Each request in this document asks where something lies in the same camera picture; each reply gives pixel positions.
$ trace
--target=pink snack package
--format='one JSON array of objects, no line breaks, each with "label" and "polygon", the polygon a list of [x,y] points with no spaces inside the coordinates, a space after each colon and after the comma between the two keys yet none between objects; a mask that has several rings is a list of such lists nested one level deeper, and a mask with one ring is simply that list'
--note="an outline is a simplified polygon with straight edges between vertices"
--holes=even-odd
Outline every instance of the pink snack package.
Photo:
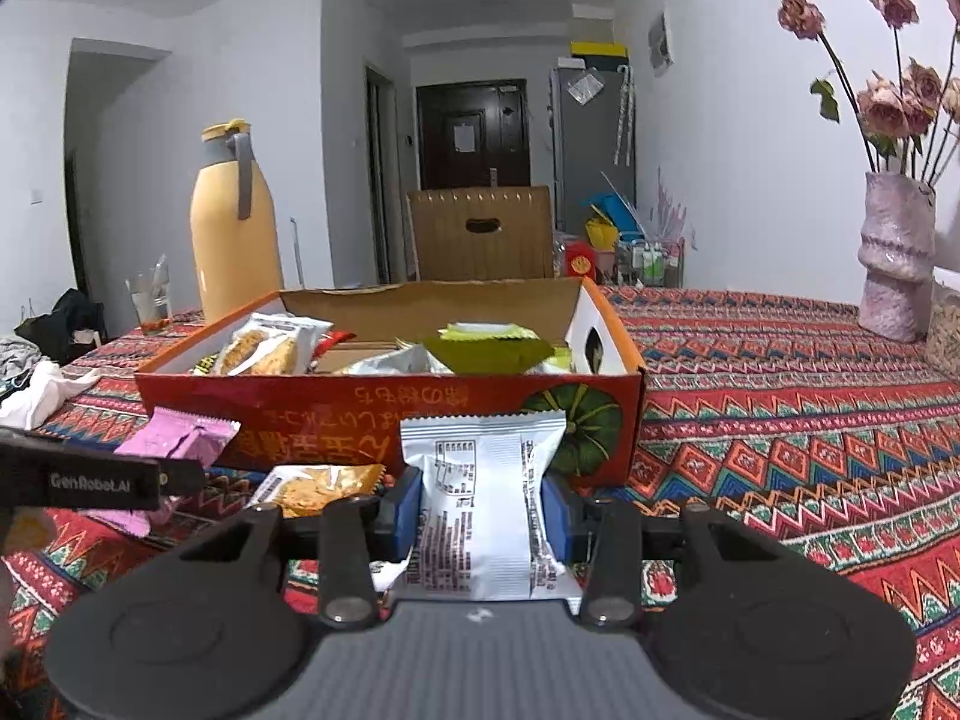
[{"label": "pink snack package", "polygon": [[[238,422],[157,406],[150,421],[117,447],[114,454],[199,460],[203,468],[209,470],[239,430]],[[150,533],[151,524],[162,525],[170,519],[179,500],[178,497],[161,498],[160,508],[155,512],[89,509],[85,514],[131,536],[144,538]]]}]

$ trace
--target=gray refrigerator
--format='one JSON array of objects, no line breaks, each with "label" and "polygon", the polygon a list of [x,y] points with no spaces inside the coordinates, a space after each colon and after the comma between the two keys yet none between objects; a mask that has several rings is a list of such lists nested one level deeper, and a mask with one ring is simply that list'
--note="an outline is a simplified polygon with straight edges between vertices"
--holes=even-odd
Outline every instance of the gray refrigerator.
[{"label": "gray refrigerator", "polygon": [[635,156],[631,153],[629,167],[626,160],[626,116],[619,163],[613,165],[623,76],[616,71],[592,71],[603,81],[603,89],[580,105],[568,92],[568,84],[582,73],[565,68],[550,71],[554,223],[558,230],[579,236],[584,236],[584,223],[593,213],[582,201],[611,191],[603,173],[627,202],[637,204]]}]

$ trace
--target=cardboard box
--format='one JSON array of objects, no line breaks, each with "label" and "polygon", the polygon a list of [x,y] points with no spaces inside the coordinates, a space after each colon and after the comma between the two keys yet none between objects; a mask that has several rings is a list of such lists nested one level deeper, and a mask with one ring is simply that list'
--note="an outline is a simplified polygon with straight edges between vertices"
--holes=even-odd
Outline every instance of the cardboard box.
[{"label": "cardboard box", "polygon": [[[450,322],[515,322],[566,343],[577,372],[496,376],[193,376],[193,365],[229,340],[253,311],[289,311],[333,322],[357,341],[331,349],[327,370],[419,341]],[[147,362],[136,384],[156,406],[238,420],[224,466],[269,470],[305,461],[382,463],[403,469],[403,418],[568,412],[555,464],[578,485],[627,481],[643,401],[643,362],[627,331],[589,279],[472,283],[411,282],[368,290],[300,290],[266,295]]]},{"label": "cardboard box", "polygon": [[411,191],[408,203],[418,279],[553,278],[546,187]]}]

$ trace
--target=ceramic vase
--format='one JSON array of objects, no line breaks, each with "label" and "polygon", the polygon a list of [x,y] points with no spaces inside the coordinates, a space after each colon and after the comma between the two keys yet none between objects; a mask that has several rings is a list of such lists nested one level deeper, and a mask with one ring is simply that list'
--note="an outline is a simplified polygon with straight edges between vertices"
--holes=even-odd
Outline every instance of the ceramic vase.
[{"label": "ceramic vase", "polygon": [[933,271],[933,189],[899,173],[867,173],[866,206],[857,255],[867,269],[860,326],[915,341],[918,300]]}]

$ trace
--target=table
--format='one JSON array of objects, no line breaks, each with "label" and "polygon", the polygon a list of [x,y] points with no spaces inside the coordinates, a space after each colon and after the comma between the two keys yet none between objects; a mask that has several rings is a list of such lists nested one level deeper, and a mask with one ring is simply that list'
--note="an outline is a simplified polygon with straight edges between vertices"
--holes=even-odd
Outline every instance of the table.
[{"label": "table", "polygon": [[[960,718],[960,384],[925,365],[920,346],[860,329],[853,306],[697,290],[605,292],[648,365],[630,483],[608,493],[650,514],[707,500],[886,598],[918,637],[896,718]],[[179,317],[160,336],[133,333],[75,362],[71,374],[102,367],[106,375],[45,429],[117,445],[146,419],[133,370],[198,324],[196,314]],[[260,479],[216,469],[206,490],[145,541],[56,512],[55,542],[8,561],[19,586],[8,676],[28,717],[64,717],[40,660],[56,615],[236,512]],[[297,608],[310,607],[315,569],[291,566],[287,597]],[[673,599],[668,563],[645,563],[644,594],[654,608]]]}]

